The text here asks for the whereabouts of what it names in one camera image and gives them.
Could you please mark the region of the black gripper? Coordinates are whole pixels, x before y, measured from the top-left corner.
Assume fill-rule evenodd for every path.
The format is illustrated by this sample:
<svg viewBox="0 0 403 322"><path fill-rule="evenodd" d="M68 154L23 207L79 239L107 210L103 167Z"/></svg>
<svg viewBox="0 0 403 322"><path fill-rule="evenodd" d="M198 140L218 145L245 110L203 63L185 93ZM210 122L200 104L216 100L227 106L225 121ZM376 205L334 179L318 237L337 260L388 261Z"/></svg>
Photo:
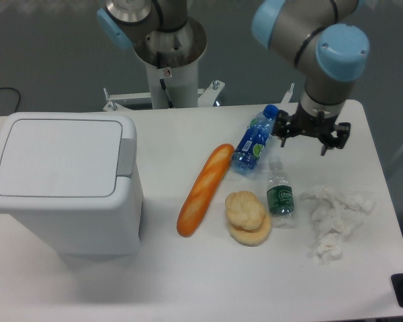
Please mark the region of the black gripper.
<svg viewBox="0 0 403 322"><path fill-rule="evenodd" d="M350 136L351 124L349 122L335 124L337 117L338 115L327 117L325 113L319 116L318 112L313 116L298 103L292 117L284 110L280 109L277 112L271 135L281 141L281 147L285 146L287 136L319 138L322 143L320 155L324 156L328 150L343 149Z"/></svg>

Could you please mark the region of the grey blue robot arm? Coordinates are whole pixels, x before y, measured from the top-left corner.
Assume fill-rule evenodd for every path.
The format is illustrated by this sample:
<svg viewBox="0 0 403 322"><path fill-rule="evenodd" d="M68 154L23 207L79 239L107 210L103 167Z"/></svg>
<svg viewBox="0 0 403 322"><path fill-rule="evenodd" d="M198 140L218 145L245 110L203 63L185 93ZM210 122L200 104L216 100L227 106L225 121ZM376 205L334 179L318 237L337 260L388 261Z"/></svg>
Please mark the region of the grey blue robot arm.
<svg viewBox="0 0 403 322"><path fill-rule="evenodd" d="M343 19L360 1L264 1L251 26L254 38L306 76L296 112L281 112L273 134L318 139L323 150L344 148L349 123L337 118L364 71L369 40ZM186 1L106 1L97 21L119 48L131 48L146 66L152 106L197 105L198 62L207 36Z"/></svg>

